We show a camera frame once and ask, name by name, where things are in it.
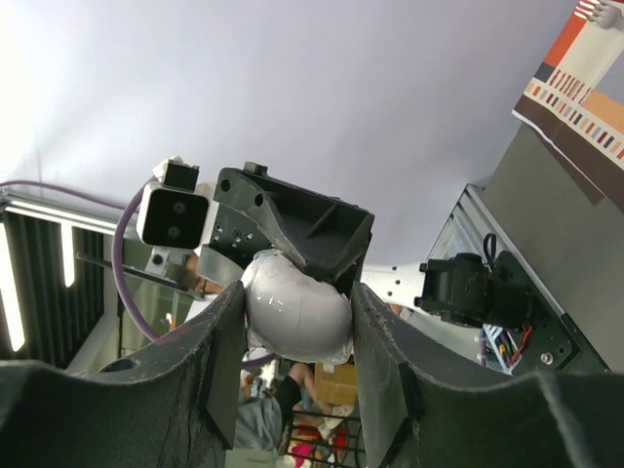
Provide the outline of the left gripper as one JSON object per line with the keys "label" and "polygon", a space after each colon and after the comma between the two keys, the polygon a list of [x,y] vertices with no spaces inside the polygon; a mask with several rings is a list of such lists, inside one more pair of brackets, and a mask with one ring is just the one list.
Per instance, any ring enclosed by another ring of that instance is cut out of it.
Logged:
{"label": "left gripper", "polygon": [[374,215],[248,163],[218,175],[197,273],[221,286],[241,279],[257,252],[281,251],[304,273],[348,293],[371,241]]}

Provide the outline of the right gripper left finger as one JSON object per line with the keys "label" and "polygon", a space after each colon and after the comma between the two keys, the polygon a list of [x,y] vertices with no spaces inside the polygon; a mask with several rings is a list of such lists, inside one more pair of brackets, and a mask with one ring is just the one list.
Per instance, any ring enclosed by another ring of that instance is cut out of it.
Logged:
{"label": "right gripper left finger", "polygon": [[100,371],[1,364],[4,467],[221,467],[233,446],[245,292]]}

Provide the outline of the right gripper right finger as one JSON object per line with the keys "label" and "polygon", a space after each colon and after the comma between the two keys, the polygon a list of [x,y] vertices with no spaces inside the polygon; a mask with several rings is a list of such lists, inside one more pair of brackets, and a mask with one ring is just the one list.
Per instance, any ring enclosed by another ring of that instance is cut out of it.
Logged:
{"label": "right gripper right finger", "polygon": [[619,467],[623,378],[481,367],[352,290],[359,410],[371,467]]}

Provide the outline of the white charging case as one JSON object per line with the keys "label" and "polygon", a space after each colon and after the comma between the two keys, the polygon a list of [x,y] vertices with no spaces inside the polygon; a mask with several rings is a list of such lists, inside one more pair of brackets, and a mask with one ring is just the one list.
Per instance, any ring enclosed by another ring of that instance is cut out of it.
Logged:
{"label": "white charging case", "polygon": [[353,349],[347,297],[277,250],[256,253],[241,281],[248,344],[301,363],[342,365]]}

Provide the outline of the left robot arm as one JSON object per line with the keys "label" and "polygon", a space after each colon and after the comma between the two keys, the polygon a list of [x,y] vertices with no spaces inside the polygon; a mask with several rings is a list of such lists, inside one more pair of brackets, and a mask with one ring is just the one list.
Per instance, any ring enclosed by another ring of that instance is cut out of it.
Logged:
{"label": "left robot arm", "polygon": [[274,178],[256,163],[222,169],[213,200],[197,269],[223,286],[239,280],[256,253],[275,250],[340,293],[349,295],[360,281],[385,300],[462,327],[519,329],[535,308],[529,287],[475,253],[366,268],[372,213]]}

